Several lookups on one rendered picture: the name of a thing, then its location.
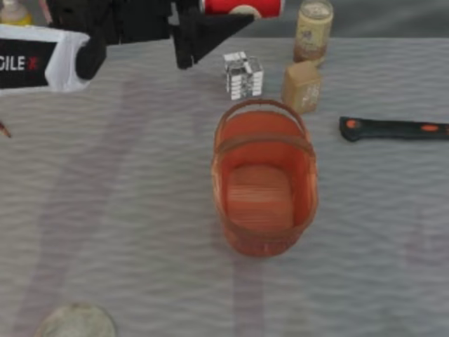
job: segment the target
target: basket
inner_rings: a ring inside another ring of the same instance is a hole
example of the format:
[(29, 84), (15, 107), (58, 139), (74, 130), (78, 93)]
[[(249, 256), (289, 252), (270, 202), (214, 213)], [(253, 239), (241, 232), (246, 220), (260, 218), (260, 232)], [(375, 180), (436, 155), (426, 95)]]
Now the basket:
[[(235, 114), (251, 105), (257, 109)], [(295, 111), (275, 100), (247, 100), (222, 116), (212, 176), (224, 236), (239, 253), (282, 254), (314, 219), (317, 170), (309, 133)]]

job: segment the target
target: cardboard box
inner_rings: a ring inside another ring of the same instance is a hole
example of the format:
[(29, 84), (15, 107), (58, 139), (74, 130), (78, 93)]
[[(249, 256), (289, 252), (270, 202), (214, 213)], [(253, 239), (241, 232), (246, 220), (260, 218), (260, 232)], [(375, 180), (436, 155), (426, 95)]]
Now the cardboard box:
[(298, 114), (315, 111), (321, 90), (321, 75), (310, 61), (286, 68), (282, 101)]

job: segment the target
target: black handle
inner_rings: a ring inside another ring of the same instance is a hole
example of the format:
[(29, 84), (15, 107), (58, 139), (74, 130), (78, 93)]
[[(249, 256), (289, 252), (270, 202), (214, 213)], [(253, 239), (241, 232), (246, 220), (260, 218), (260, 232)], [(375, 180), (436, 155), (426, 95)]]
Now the black handle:
[(349, 142), (362, 138), (449, 140), (449, 124), (418, 121), (378, 121), (340, 117), (340, 132)]

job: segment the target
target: table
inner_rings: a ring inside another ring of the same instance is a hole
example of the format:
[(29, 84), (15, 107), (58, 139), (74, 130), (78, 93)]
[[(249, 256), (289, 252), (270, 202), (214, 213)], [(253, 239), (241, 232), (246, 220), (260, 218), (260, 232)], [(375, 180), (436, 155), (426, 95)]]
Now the table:
[(0, 119), (0, 335), (89, 301), (120, 336), (449, 333), (445, 142), (343, 140), (338, 117), (449, 121), (444, 39), (333, 39), (319, 108), (316, 220), (255, 260), (220, 234), (213, 132), (233, 103), (221, 55), (246, 51), (279, 98), (291, 39), (230, 39), (195, 68), (169, 41), (112, 47), (88, 90), (11, 96)]

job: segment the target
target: basket handle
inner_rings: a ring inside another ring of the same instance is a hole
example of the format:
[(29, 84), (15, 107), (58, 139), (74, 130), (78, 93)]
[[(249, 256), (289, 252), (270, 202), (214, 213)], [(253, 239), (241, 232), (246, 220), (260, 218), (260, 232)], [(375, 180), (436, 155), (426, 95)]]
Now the basket handle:
[(282, 110), (285, 110), (286, 112), (288, 112), (293, 119), (298, 123), (298, 125), (300, 126), (300, 128), (302, 129), (302, 132), (305, 136), (305, 139), (307, 142), (310, 142), (310, 135), (309, 132), (306, 129), (306, 126), (304, 124), (304, 122), (302, 121), (301, 117), (299, 116), (299, 114), (293, 110), (292, 108), (290, 108), (289, 106), (280, 103), (278, 101), (275, 100), (263, 100), (263, 99), (259, 99), (259, 100), (246, 100), (242, 103), (236, 104), (235, 106), (233, 106), (231, 109), (229, 109), (228, 111), (226, 111), (223, 115), (222, 118), (220, 119), (220, 122), (218, 123), (218, 127), (217, 127), (217, 132), (215, 133), (215, 149), (217, 149), (218, 147), (218, 140), (221, 139), (221, 135), (222, 135), (222, 131), (225, 128), (225, 123), (226, 120), (228, 120), (228, 118), (230, 118), (230, 116), (233, 115), (233, 113), (235, 113), (237, 110), (240, 110), (243, 107), (247, 107), (249, 105), (272, 105), (275, 107), (278, 107)]
[(215, 153), (218, 155), (223, 155), (228, 151), (232, 151), (239, 146), (246, 145), (249, 143), (259, 143), (259, 142), (282, 142), (296, 147), (299, 150), (304, 150), (307, 154), (315, 160), (316, 155), (313, 147), (305, 139), (301, 137), (295, 137), (290, 135), (281, 135), (278, 133), (256, 133), (253, 135), (246, 136), (235, 136), (223, 141), (217, 148)]

